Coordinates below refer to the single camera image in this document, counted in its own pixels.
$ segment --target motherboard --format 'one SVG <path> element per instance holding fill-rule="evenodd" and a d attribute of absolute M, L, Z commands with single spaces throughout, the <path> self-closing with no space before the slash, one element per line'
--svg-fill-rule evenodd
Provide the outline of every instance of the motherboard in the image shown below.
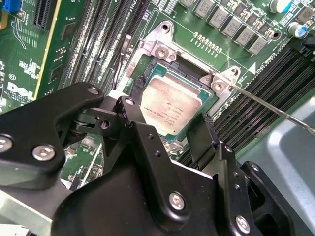
<path fill-rule="evenodd" d="M 312 35 L 314 7 L 312 0 L 0 0 L 0 114 L 84 81 L 134 97 L 170 158 L 185 165 L 192 163 L 186 132 L 200 113 L 240 151 L 276 117 L 222 77 L 288 110 L 315 85 L 312 50 L 291 46 Z M 65 153 L 61 177 L 72 190 L 102 175 L 99 137 Z"/>

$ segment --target blue connector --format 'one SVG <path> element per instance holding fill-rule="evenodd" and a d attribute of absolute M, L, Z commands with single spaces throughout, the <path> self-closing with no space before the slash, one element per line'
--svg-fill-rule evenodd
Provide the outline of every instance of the blue connector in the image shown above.
<path fill-rule="evenodd" d="M 21 10 L 21 0 L 5 0 L 3 8 L 10 13 L 17 12 Z"/>

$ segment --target white triangle marking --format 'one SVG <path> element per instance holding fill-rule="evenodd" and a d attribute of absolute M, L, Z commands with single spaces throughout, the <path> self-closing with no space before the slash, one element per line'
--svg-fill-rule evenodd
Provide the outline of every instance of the white triangle marking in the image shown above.
<path fill-rule="evenodd" d="M 254 75 L 256 74 L 256 62 L 248 69 Z"/>

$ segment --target black connector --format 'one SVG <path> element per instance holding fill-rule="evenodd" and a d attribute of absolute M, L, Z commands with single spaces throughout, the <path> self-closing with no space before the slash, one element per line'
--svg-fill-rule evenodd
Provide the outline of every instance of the black connector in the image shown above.
<path fill-rule="evenodd" d="M 49 30 L 53 21 L 57 0 L 37 0 L 34 25 Z"/>

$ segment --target screw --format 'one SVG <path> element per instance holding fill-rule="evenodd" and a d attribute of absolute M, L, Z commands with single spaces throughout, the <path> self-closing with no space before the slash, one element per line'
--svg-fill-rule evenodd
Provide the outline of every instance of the screw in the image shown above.
<path fill-rule="evenodd" d="M 253 168 L 255 171 L 259 171 L 258 166 L 256 166 L 255 164 L 252 164 L 252 168 Z"/>
<path fill-rule="evenodd" d="M 231 74 L 231 76 L 237 76 L 238 75 L 238 70 L 237 69 L 232 69 L 230 74 Z"/>
<path fill-rule="evenodd" d="M 13 146 L 13 142 L 6 136 L 0 136 L 0 153 L 8 151 Z"/>
<path fill-rule="evenodd" d="M 109 127 L 109 122 L 104 120 L 100 123 L 101 129 L 107 129 Z"/>
<path fill-rule="evenodd" d="M 182 210 L 185 207 L 184 199 L 177 193 L 171 193 L 169 195 L 169 202 L 171 203 L 172 207 L 176 210 Z"/>
<path fill-rule="evenodd" d="M 250 229 L 250 225 L 248 224 L 247 220 L 238 215 L 236 216 L 236 224 L 238 226 L 238 228 L 240 229 L 240 231 L 242 231 L 245 234 L 249 234 L 251 229 Z"/>
<path fill-rule="evenodd" d="M 221 91 L 222 88 L 223 88 L 222 84 L 215 84 L 215 89 L 216 89 L 217 91 Z"/>
<path fill-rule="evenodd" d="M 50 161 L 55 156 L 55 150 L 48 145 L 39 145 L 31 153 L 39 161 Z"/>
<path fill-rule="evenodd" d="M 97 95 L 97 94 L 98 94 L 97 89 L 96 89 L 96 88 L 94 88 L 94 87 L 90 87 L 90 88 L 88 88 L 88 91 L 89 91 L 90 93 L 95 94 L 95 95 Z"/>
<path fill-rule="evenodd" d="M 170 59 L 170 60 L 175 60 L 175 55 L 173 55 L 173 54 L 170 55 L 170 56 L 169 56 L 169 59 Z"/>
<path fill-rule="evenodd" d="M 159 52 L 158 52 L 158 55 L 162 58 L 163 56 L 165 56 L 166 54 L 166 51 L 165 49 L 161 49 Z"/>
<path fill-rule="evenodd" d="M 225 149 L 226 149 L 228 152 L 233 152 L 233 150 L 232 150 L 229 146 L 227 146 L 227 145 L 225 145 Z"/>
<path fill-rule="evenodd" d="M 126 98 L 125 101 L 126 101 L 126 103 L 128 103 L 129 105 L 134 105 L 134 101 L 132 101 L 130 98 Z"/>

